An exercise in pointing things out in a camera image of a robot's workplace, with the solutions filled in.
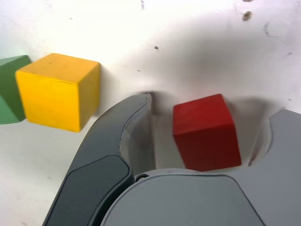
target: cube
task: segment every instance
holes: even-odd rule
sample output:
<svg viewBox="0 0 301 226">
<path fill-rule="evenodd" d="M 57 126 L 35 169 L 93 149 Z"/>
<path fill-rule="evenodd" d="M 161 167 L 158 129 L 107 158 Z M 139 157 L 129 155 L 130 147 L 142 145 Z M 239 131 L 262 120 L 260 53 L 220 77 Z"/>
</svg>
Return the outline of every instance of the cube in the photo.
<svg viewBox="0 0 301 226">
<path fill-rule="evenodd" d="M 234 122 L 221 94 L 174 106 L 173 126 L 188 169 L 209 171 L 241 165 Z"/>
<path fill-rule="evenodd" d="M 28 121 L 80 132 L 99 105 L 100 64 L 50 54 L 16 72 Z"/>
<path fill-rule="evenodd" d="M 0 124 L 20 122 L 25 119 L 15 72 L 30 64 L 28 56 L 0 60 Z"/>
</svg>

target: white surface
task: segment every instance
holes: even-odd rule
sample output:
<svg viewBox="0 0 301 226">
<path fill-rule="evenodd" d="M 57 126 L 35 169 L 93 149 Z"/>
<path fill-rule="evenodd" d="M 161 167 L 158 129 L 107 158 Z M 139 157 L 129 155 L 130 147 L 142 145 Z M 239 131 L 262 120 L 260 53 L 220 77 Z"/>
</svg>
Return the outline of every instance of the white surface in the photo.
<svg viewBox="0 0 301 226">
<path fill-rule="evenodd" d="M 224 94 L 245 162 L 262 117 L 282 106 L 301 113 L 299 0 L 144 0 L 144 10 L 140 0 L 0 3 L 0 58 L 57 52 L 100 62 L 99 114 L 156 91 L 159 167 L 182 166 L 170 133 L 174 104 Z M 246 11 L 253 15 L 243 22 Z M 93 120 L 79 134 L 0 125 L 0 225 L 42 224 Z"/>
</svg>

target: green block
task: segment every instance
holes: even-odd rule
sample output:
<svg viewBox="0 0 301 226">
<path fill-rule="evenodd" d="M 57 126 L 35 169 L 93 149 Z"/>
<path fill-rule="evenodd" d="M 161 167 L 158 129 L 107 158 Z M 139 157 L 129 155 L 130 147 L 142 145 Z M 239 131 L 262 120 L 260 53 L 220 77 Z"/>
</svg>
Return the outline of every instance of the green block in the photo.
<svg viewBox="0 0 301 226">
<path fill-rule="evenodd" d="M 25 119 L 15 72 L 30 63 L 28 56 L 0 60 L 0 124 L 15 123 Z"/>
</svg>

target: yellow wooden block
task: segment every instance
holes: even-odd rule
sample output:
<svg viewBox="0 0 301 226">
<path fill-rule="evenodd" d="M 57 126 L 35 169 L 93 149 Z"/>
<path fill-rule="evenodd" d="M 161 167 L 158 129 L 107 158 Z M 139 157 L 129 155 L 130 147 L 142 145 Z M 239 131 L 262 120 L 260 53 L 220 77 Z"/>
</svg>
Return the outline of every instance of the yellow wooden block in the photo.
<svg viewBox="0 0 301 226">
<path fill-rule="evenodd" d="M 50 54 L 16 72 L 28 121 L 79 132 L 99 105 L 100 64 Z"/>
</svg>

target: red wooden block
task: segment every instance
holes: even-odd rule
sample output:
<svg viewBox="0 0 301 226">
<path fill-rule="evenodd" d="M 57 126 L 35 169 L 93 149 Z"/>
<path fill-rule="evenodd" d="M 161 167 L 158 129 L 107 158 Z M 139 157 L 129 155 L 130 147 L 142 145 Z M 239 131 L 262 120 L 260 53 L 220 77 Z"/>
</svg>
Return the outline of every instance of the red wooden block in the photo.
<svg viewBox="0 0 301 226">
<path fill-rule="evenodd" d="M 221 94 L 174 106 L 174 139 L 186 168 L 241 165 L 233 119 Z"/>
</svg>

